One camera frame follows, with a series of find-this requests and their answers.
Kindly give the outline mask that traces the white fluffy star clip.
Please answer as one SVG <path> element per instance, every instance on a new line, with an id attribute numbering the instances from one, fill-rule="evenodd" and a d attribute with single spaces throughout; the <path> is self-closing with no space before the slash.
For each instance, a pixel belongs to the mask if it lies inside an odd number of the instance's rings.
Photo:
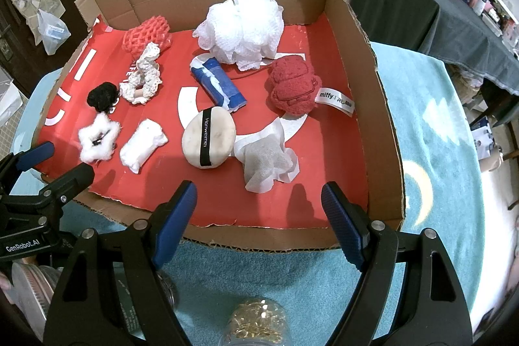
<path id="1" fill-rule="evenodd" d="M 80 160 L 85 163 L 110 160 L 120 131 L 119 122 L 109 119 L 106 113 L 99 113 L 90 125 L 78 131 Z"/>

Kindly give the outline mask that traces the beige powder puff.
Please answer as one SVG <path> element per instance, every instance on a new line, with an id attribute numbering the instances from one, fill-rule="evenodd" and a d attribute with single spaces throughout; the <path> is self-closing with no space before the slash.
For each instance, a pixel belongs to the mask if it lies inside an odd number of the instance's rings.
<path id="1" fill-rule="evenodd" d="M 185 129 L 181 148 L 187 162 L 198 169 L 214 169 L 231 155 L 236 141 L 231 113 L 221 106 L 199 112 Z"/>

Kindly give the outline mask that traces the red foam net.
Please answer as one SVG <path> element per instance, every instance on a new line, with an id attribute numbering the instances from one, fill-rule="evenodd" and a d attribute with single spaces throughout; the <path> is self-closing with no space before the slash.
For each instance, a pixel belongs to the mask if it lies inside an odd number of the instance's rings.
<path id="1" fill-rule="evenodd" d="M 122 49 L 137 60 L 149 43 L 158 46 L 164 52 L 172 45 L 170 26 L 163 16 L 154 16 L 125 32 L 122 38 Z"/>

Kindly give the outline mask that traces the white mesh bath pouf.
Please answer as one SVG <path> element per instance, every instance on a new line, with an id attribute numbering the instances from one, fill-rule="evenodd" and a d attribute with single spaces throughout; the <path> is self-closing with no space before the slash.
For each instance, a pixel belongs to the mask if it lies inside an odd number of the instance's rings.
<path id="1" fill-rule="evenodd" d="M 193 37 L 222 64 L 247 71 L 276 56 L 284 28 L 283 7 L 275 0 L 226 0 L 209 7 Z"/>

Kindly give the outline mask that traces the jar with grey lid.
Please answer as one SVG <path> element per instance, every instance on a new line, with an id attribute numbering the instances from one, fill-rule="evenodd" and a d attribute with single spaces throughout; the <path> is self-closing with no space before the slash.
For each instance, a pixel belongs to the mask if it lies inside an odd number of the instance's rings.
<path id="1" fill-rule="evenodd" d="M 43 341 L 47 314 L 61 271 L 47 265 L 15 262 L 11 267 L 16 305 L 36 335 Z"/>

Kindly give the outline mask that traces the black fuzzy pom-pom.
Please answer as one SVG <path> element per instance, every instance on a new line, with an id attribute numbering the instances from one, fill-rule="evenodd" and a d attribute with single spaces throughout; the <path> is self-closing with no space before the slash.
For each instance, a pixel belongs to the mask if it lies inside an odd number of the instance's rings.
<path id="1" fill-rule="evenodd" d="M 118 87 L 112 82 L 103 82 L 88 93 L 86 103 L 97 113 L 110 113 L 118 98 Z"/>

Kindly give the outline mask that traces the white fluffy pad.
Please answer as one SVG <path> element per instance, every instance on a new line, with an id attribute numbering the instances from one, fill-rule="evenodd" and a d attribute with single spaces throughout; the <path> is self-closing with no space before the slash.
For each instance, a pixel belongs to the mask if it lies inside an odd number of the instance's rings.
<path id="1" fill-rule="evenodd" d="M 132 173 L 138 174 L 145 161 L 167 142 L 168 138 L 161 125 L 151 119 L 145 119 L 121 148 L 121 164 L 128 167 Z"/>

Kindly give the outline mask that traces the plastic bag on door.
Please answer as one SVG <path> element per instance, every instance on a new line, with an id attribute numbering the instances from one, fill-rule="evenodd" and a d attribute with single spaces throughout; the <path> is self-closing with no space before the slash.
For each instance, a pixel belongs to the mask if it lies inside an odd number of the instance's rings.
<path id="1" fill-rule="evenodd" d="M 45 52 L 47 55 L 54 55 L 71 33 L 63 20 L 49 12 L 38 9 L 37 18 L 38 32 Z"/>

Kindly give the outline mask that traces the jar of gold beads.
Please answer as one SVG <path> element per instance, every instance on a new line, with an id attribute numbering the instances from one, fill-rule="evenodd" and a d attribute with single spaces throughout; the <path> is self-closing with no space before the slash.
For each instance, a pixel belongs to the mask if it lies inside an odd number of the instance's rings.
<path id="1" fill-rule="evenodd" d="M 272 299 L 248 299 L 231 313 L 219 344 L 292 345 L 287 313 Z"/>

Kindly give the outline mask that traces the cream lace scrunchie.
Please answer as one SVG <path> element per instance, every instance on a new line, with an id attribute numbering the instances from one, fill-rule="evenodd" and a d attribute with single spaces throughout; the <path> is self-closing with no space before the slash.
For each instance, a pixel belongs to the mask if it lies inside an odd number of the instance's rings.
<path id="1" fill-rule="evenodd" d="M 132 104 L 145 104 L 157 94 L 162 83 L 157 58 L 160 48 L 150 42 L 136 61 L 127 79 L 120 83 L 120 96 Z"/>

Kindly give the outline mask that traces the blue white tube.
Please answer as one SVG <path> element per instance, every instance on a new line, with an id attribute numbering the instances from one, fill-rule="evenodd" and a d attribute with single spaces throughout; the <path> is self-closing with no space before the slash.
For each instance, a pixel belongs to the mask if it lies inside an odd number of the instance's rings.
<path id="1" fill-rule="evenodd" d="M 215 105 L 229 113 L 234 113 L 246 106 L 246 98 L 227 76 L 220 62 L 211 54 L 195 56 L 190 63 L 190 71 Z"/>

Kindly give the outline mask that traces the red knitted sponge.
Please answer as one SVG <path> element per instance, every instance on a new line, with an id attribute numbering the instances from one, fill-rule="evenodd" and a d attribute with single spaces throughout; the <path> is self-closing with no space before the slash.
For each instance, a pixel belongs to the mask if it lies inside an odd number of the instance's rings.
<path id="1" fill-rule="evenodd" d="M 314 109 L 322 80 L 310 63 L 291 54 L 270 64 L 268 87 L 270 100 L 277 109 L 302 116 Z"/>

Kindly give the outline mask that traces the dark cloth side table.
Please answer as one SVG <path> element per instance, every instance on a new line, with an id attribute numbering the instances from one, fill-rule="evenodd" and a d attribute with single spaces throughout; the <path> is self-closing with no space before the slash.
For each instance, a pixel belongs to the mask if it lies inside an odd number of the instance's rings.
<path id="1" fill-rule="evenodd" d="M 350 0 L 372 41 L 462 67 L 518 94 L 518 59 L 461 0 Z"/>

